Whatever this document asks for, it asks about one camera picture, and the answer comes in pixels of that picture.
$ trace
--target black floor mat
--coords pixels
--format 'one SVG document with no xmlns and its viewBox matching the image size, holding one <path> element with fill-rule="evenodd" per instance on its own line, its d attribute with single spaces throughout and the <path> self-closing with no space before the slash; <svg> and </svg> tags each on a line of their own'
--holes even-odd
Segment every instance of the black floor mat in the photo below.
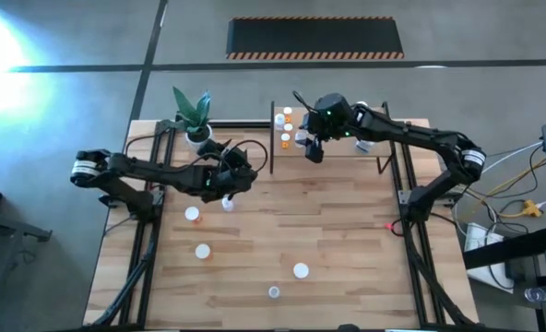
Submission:
<svg viewBox="0 0 546 332">
<path fill-rule="evenodd" d="M 404 53 L 392 17 L 234 18 L 233 60 L 386 60 Z"/>
</svg>

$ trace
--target concrete floor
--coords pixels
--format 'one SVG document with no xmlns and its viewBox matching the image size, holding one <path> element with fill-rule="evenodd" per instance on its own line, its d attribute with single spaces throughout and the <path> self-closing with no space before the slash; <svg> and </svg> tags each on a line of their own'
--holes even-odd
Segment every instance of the concrete floor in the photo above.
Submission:
<svg viewBox="0 0 546 332">
<path fill-rule="evenodd" d="M 0 66 L 142 64 L 158 3 L 0 0 Z M 230 17 L 289 14 L 394 16 L 408 60 L 546 59 L 546 0 L 170 0 L 155 63 L 225 62 Z M 0 74 L 3 211 L 53 230 L 49 243 L 26 243 L 37 260 L 9 278 L 1 332 L 80 325 L 107 210 L 99 192 L 68 177 L 79 149 L 122 148 L 139 79 L 139 72 Z M 216 119 L 267 118 L 271 101 L 296 105 L 292 89 L 309 101 L 333 91 L 388 101 L 395 117 L 429 118 L 491 153 L 537 141 L 546 124 L 546 66 L 159 72 L 150 75 L 141 119 L 173 118 L 172 85 L 193 99 L 209 89 Z M 476 188 L 524 169 L 527 157 L 492 170 Z M 540 189 L 528 196 L 536 201 L 546 200 L 546 170 L 539 174 Z M 525 180 L 516 190 L 531 186 Z M 546 227 L 546 214 L 521 222 Z M 473 289 L 487 326 L 536 329 L 532 311 L 502 305 L 497 290 Z"/>
</svg>

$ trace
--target wooden tabletop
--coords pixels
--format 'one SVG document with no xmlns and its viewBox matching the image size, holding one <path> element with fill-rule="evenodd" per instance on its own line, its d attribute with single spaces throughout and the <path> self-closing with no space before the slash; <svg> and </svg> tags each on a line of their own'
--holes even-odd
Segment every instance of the wooden tabletop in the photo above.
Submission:
<svg viewBox="0 0 546 332">
<path fill-rule="evenodd" d="M 155 123 L 134 121 L 128 140 L 152 134 Z M 214 134 L 218 141 L 250 138 L 269 147 L 268 129 L 215 129 Z M 151 144 L 151 139 L 137 141 L 130 156 L 147 159 Z M 246 147 L 258 167 L 263 151 Z M 441 172 L 431 151 L 411 148 L 411 154 L 419 184 Z M 179 135 L 172 164 L 193 158 Z M 127 181 L 142 188 L 140 181 Z M 274 173 L 268 167 L 259 173 L 253 189 L 234 198 L 233 212 L 223 211 L 220 201 L 203 204 L 172 188 L 165 199 L 147 328 L 418 327 L 404 243 L 384 226 L 398 218 L 392 174 L 389 168 L 378 174 L 375 158 L 335 157 L 314 164 L 303 156 L 276 157 Z M 197 225 L 184 218 L 190 206 L 201 211 Z M 113 210 L 107 227 L 125 217 L 124 209 Z M 85 323 L 98 318 L 124 285 L 135 228 L 128 221 L 104 238 Z M 462 312 L 477 321 L 455 228 L 431 218 L 427 229 L 437 277 Z M 211 260 L 195 257 L 200 243 L 211 247 Z M 310 268 L 306 279 L 292 274 L 299 262 Z M 280 289 L 276 300 L 267 296 L 271 286 Z"/>
</svg>

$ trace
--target yellow plug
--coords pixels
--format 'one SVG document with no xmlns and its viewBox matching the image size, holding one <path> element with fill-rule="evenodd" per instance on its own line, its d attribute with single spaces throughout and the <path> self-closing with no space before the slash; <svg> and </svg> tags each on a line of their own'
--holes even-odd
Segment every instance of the yellow plug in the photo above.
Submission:
<svg viewBox="0 0 546 332">
<path fill-rule="evenodd" d="M 533 218 L 538 218 L 538 217 L 541 217 L 541 210 L 536 207 L 535 203 L 531 200 L 531 199 L 528 199 L 526 200 L 525 202 L 523 202 L 523 214 L 526 215 L 526 216 L 531 216 Z"/>
</svg>

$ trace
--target green plant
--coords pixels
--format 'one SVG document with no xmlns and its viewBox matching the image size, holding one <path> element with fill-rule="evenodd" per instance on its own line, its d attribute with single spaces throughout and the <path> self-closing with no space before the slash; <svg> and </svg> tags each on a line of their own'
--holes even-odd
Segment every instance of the green plant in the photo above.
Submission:
<svg viewBox="0 0 546 332">
<path fill-rule="evenodd" d="M 180 121 L 175 123 L 177 130 L 184 130 L 189 134 L 190 138 L 196 138 L 203 140 L 209 136 L 208 132 L 208 114 L 209 114 L 209 102 L 211 97 L 209 92 L 203 94 L 203 96 L 197 102 L 197 106 L 193 107 L 191 102 L 185 97 L 185 95 L 176 87 L 172 87 L 174 98 L 179 106 L 179 112 L 177 115 L 181 117 Z"/>
</svg>

